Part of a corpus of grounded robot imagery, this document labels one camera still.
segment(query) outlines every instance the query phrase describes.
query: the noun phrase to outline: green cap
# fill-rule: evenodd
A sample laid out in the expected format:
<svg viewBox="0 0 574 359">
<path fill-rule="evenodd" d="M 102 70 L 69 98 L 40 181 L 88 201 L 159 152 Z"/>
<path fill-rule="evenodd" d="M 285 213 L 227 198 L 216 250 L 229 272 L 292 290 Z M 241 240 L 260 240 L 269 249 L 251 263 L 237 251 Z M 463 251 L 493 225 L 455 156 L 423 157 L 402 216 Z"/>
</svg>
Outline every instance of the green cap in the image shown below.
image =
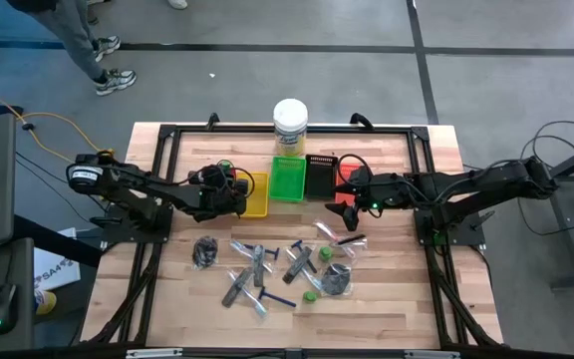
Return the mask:
<svg viewBox="0 0 574 359">
<path fill-rule="evenodd" d="M 303 294 L 303 299 L 307 302 L 313 303 L 318 299 L 318 295 L 313 291 L 306 291 L 305 294 Z"/>
<path fill-rule="evenodd" d="M 320 250 L 318 251 L 318 256 L 320 257 L 320 260 L 322 261 L 329 261 L 329 259 L 331 259 L 332 256 L 334 256 L 334 254 L 331 251 L 330 247 L 321 247 Z"/>
</svg>

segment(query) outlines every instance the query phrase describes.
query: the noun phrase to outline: black bag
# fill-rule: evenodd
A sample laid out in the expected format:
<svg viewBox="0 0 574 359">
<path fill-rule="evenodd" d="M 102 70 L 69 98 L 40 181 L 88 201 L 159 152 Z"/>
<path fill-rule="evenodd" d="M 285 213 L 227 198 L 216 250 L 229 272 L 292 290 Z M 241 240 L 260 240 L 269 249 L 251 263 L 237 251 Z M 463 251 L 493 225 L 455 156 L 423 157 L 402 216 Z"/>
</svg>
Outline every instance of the black bag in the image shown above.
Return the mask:
<svg viewBox="0 0 574 359">
<path fill-rule="evenodd" d="M 57 8 L 59 0 L 7 0 L 10 6 L 23 12 L 43 12 Z"/>
</svg>

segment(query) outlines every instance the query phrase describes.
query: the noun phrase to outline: gray floor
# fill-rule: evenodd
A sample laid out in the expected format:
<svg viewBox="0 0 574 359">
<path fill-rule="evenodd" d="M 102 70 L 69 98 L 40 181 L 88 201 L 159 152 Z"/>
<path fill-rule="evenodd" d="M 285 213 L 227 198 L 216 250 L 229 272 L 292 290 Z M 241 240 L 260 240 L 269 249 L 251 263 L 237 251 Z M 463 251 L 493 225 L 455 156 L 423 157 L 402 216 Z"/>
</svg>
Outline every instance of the gray floor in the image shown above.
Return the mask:
<svg viewBox="0 0 574 359">
<path fill-rule="evenodd" d="M 416 3 L 427 46 L 574 48 L 574 0 Z M 131 43 L 414 43 L 404 0 L 196 0 L 184 12 L 172 11 L 163 0 L 115 0 L 96 9 L 100 35 L 116 33 Z M 3 0 L 0 39 L 54 40 Z M 439 121 L 455 125 L 462 156 L 471 165 L 516 158 L 541 125 L 574 120 L 574 57 L 428 56 L 428 64 Z M 354 112 L 376 123 L 427 122 L 413 54 L 120 51 L 104 65 L 135 69 L 140 78 L 130 89 L 98 98 L 63 51 L 0 49 L 0 94 L 29 112 L 75 119 L 94 142 L 116 149 L 120 157 L 133 122 L 205 121 L 211 112 L 223 121 L 265 122 L 286 97 L 304 101 L 316 122 L 346 122 Z M 58 120 L 36 124 L 47 145 L 70 157 L 90 150 Z M 574 143 L 574 127 L 547 133 Z M 63 162 L 40 151 L 27 134 L 19 132 L 17 144 L 53 173 L 63 171 Z M 538 144 L 551 164 L 572 154 L 563 144 Z M 55 229 L 90 226 L 23 169 L 16 186 L 19 213 Z M 79 212 L 99 213 L 86 198 L 55 186 Z M 557 228 L 546 202 L 527 202 L 525 208 L 539 230 Z M 514 201 L 495 210 L 484 233 L 506 343 L 574 353 L 574 290 L 548 288 L 573 271 L 562 237 L 531 234 Z"/>
</svg>

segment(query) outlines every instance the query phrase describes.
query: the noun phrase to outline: red object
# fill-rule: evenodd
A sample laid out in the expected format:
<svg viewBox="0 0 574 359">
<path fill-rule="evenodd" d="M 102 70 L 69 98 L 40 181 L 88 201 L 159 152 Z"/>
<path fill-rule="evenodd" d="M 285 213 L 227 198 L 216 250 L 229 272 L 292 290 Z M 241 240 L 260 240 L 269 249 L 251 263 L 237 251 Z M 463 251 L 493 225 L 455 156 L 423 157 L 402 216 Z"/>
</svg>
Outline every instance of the red object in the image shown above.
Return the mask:
<svg viewBox="0 0 574 359">
<path fill-rule="evenodd" d="M 340 172 L 343 174 L 343 177 L 348 180 L 351 172 L 360 168 L 358 164 L 347 164 L 347 165 L 340 165 Z M 336 174 L 336 185 L 342 184 L 343 180 L 340 178 L 338 174 Z M 336 203 L 342 203 L 345 201 L 347 205 L 354 204 L 355 196 L 352 194 L 344 194 L 344 193 L 336 193 Z"/>
</svg>

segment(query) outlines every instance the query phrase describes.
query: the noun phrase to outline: computer mouse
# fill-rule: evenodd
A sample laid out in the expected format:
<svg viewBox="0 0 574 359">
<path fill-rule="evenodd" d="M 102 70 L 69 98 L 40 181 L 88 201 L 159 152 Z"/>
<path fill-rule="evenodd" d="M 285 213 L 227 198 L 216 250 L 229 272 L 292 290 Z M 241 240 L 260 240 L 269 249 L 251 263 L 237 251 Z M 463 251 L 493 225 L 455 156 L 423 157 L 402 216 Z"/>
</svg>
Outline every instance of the computer mouse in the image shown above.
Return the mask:
<svg viewBox="0 0 574 359">
<path fill-rule="evenodd" d="M 17 324 L 17 286 L 0 285 L 0 335 L 11 331 Z"/>
</svg>

